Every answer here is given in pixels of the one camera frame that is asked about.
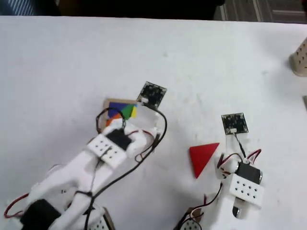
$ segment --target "circuit board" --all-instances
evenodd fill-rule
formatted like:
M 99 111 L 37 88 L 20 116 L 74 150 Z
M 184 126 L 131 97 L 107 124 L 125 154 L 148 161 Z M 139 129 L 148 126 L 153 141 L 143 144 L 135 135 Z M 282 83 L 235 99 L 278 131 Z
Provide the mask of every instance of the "circuit board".
M 149 105 L 158 108 L 165 93 L 166 93 L 166 88 L 152 84 L 147 81 L 142 91 L 140 92 L 137 101 L 140 102 L 142 98 L 145 98 L 148 100 Z
M 243 113 L 222 115 L 226 135 L 233 133 L 248 133 L 248 126 Z

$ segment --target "black wire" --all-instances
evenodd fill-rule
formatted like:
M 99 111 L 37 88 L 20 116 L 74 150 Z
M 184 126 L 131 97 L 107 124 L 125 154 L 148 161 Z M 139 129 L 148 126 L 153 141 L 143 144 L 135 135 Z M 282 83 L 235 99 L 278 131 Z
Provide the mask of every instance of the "black wire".
M 219 189 L 219 191 L 217 192 L 217 194 L 215 195 L 215 197 L 212 199 L 212 201 L 210 201 L 209 203 L 203 204 L 203 205 L 196 206 L 196 207 L 193 208 L 193 210 L 198 209 L 198 208 L 201 208 L 201 207 L 206 207 L 206 206 L 209 206 L 210 204 L 212 204 L 212 203 L 217 199 L 219 193 L 221 192 L 222 187 L 223 187 L 223 183 L 221 182 L 221 183 L 220 183 L 220 189 Z
M 103 111 L 101 111 L 100 114 L 98 114 L 98 116 L 96 117 L 96 130 L 97 130 L 97 133 L 100 134 L 101 133 L 101 128 L 99 128 L 99 118 L 101 117 L 102 114 L 104 114 L 106 111 L 109 111 L 109 110 L 115 110 L 117 111 L 120 116 L 123 118 L 123 124 L 122 124 L 122 129 L 124 130 L 125 127 L 126 127 L 126 118 L 124 117 L 123 113 L 117 109 L 117 108 L 113 108 L 113 107 L 108 107 L 108 108 L 105 108 Z
M 239 139 L 237 138 L 236 133 L 234 133 L 234 136 L 236 137 L 236 140 L 237 140 L 238 143 L 239 143 L 239 146 L 240 146 L 240 149 L 241 149 L 241 151 L 242 151 L 242 154 L 243 154 L 244 158 L 246 158 L 245 151 L 244 151 L 244 149 L 243 149 L 243 147 L 242 147 L 242 145 L 241 145 L 241 142 L 240 142 Z
M 132 169 L 130 169 L 129 171 L 127 171 L 126 173 L 124 173 L 123 175 L 121 175 L 120 177 L 118 177 L 117 179 L 111 181 L 109 184 L 107 184 L 105 187 L 103 187 L 102 189 L 100 189 L 100 190 L 97 192 L 97 194 L 95 194 L 95 195 L 92 197 L 91 202 L 90 202 L 90 205 L 89 205 L 89 207 L 88 207 L 88 212 L 87 212 L 87 215 L 86 215 L 86 219 L 85 219 L 84 230 L 87 230 L 87 228 L 88 228 L 88 221 L 89 221 L 89 219 L 90 219 L 91 210 L 92 210 L 92 208 L 93 208 L 93 204 L 94 204 L 95 199 L 96 199 L 100 194 L 102 194 L 106 189 L 108 189 L 110 186 L 112 186 L 113 184 L 115 184 L 117 181 L 121 180 L 122 178 L 126 177 L 127 175 L 129 175 L 130 173 L 132 173 L 134 170 L 136 170 L 136 169 L 144 162 L 144 160 L 154 151 L 154 149 L 158 146 L 158 144 L 160 144 L 160 142 L 162 141 L 162 139 L 164 138 L 164 136 L 165 136 L 165 134 L 166 134 L 166 130 L 167 130 L 167 119 L 166 119 L 165 115 L 164 115 L 162 112 L 160 112 L 159 110 L 157 110 L 156 108 L 154 108 L 154 107 L 151 107 L 151 106 L 149 106 L 149 105 L 147 105 L 147 104 L 143 104 L 143 105 L 146 106 L 146 107 L 148 107 L 148 108 L 151 109 L 151 110 L 154 110 L 155 112 L 159 113 L 159 114 L 163 117 L 164 122 L 165 122 L 163 134 L 162 134 L 162 136 L 161 136 L 160 139 L 158 139 L 158 138 L 159 138 L 159 135 L 156 136 L 155 141 L 153 141 L 152 145 L 150 146 L 150 147 L 151 147 L 150 151 L 144 156 L 144 158 L 140 161 L 140 163 L 138 163 L 136 166 L 134 166 Z

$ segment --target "black component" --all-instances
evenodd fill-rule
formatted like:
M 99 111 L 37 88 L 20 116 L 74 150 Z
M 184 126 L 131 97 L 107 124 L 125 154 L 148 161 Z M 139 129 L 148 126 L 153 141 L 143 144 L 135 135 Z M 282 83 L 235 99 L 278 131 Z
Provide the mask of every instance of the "black component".
M 235 218 L 240 218 L 240 212 L 241 212 L 241 209 L 236 207 L 236 206 L 233 206 L 232 208 L 232 214 L 234 215 Z
M 236 174 L 256 184 L 260 184 L 262 180 L 262 172 L 249 164 L 239 162 Z
M 231 129 L 236 129 L 235 133 L 248 133 L 248 126 L 243 113 L 222 115 L 225 134 L 233 134 Z
M 114 129 L 112 132 L 106 135 L 111 141 L 120 146 L 123 150 L 127 150 L 128 145 L 132 140 L 125 135 L 123 129 Z
M 164 95 L 166 93 L 166 88 L 146 82 L 140 95 L 137 98 L 137 101 L 140 102 L 142 97 L 148 99 L 148 105 L 158 108 L 161 103 Z
M 46 200 L 37 200 L 25 211 L 20 219 L 22 230 L 48 230 L 61 214 Z

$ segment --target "floor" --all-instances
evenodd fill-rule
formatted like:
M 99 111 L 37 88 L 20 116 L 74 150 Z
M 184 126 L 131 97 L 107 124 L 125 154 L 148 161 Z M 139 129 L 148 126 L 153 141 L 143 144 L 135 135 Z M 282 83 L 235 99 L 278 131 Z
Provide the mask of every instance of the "floor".
M 215 20 L 274 23 L 307 23 L 302 0 L 226 0 Z

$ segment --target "green triangle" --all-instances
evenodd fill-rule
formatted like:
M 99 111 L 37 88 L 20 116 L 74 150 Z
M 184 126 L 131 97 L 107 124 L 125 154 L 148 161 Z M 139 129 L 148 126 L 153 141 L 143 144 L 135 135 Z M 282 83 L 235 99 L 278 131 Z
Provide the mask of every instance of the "green triangle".
M 125 106 L 125 108 L 121 110 L 121 112 L 123 113 L 126 119 L 130 118 L 133 107 L 134 107 L 134 104 L 128 104 L 127 106 Z

